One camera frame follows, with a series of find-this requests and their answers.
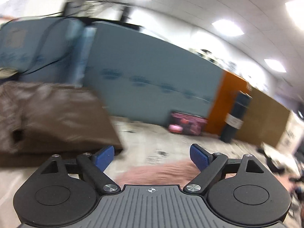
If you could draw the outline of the blue-grey box behind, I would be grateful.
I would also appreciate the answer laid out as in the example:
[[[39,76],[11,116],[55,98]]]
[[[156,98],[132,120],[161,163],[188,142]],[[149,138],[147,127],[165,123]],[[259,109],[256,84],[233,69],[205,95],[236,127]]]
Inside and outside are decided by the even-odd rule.
[[[82,86],[96,29],[73,17],[13,20],[1,27],[1,83]]]

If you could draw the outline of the brown leather jacket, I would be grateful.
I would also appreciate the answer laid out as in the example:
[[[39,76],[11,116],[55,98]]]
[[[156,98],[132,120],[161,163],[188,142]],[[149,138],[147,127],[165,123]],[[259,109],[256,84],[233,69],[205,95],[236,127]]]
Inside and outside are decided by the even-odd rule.
[[[106,146],[123,150],[92,91],[54,83],[1,85],[1,167],[38,166],[53,154],[72,158]]]

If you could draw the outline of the orange board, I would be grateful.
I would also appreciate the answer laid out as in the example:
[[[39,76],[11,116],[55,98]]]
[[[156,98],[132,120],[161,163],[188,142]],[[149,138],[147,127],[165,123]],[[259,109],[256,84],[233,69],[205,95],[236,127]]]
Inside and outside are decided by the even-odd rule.
[[[204,128],[206,133],[221,135],[226,116],[232,110],[239,91],[250,94],[251,85],[245,79],[225,70]]]

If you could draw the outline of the grey printed bed sheet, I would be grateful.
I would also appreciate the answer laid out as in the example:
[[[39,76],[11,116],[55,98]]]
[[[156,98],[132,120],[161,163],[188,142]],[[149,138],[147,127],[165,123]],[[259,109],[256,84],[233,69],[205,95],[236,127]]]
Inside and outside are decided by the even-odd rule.
[[[265,157],[257,147],[241,141],[221,142],[216,135],[202,136],[172,134],[157,125],[115,118],[113,124],[124,147],[105,173],[113,180],[137,166],[161,165],[190,160],[189,147],[196,143],[208,152],[221,152],[230,158],[253,154],[263,164]],[[48,159],[48,155],[1,156],[1,227],[17,227],[20,221],[13,208],[13,196],[32,173]]]

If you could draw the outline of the dark teal vacuum bottle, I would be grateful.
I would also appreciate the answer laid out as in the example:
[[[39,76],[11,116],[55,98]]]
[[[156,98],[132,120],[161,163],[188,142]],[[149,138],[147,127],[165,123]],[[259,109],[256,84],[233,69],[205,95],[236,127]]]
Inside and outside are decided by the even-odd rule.
[[[227,114],[225,119],[225,126],[220,136],[220,140],[225,143],[230,143],[235,137],[237,131],[243,124],[243,117],[248,109],[252,97],[241,91],[238,92],[234,105]]]

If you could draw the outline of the blue-grey foam board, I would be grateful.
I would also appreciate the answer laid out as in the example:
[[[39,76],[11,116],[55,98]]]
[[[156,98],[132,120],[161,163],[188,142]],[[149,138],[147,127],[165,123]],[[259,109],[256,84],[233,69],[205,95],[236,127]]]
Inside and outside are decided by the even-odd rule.
[[[95,23],[83,85],[113,116],[166,125],[172,111],[207,117],[224,70],[174,44]]]

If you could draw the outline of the brown cardboard box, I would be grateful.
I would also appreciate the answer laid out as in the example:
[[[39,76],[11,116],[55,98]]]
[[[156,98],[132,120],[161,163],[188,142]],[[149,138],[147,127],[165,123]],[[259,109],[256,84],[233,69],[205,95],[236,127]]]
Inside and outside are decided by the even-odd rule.
[[[265,143],[275,148],[291,111],[256,88],[252,88],[250,95],[252,100],[235,139],[255,146]]]

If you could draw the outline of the pink knitted sweater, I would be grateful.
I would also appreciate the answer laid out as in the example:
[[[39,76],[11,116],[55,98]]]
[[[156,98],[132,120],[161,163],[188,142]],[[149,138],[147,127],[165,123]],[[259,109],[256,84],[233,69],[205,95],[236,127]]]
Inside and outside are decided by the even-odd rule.
[[[200,170],[190,160],[161,165],[133,167],[119,174],[115,182],[124,185],[179,185],[183,188],[194,179]]]

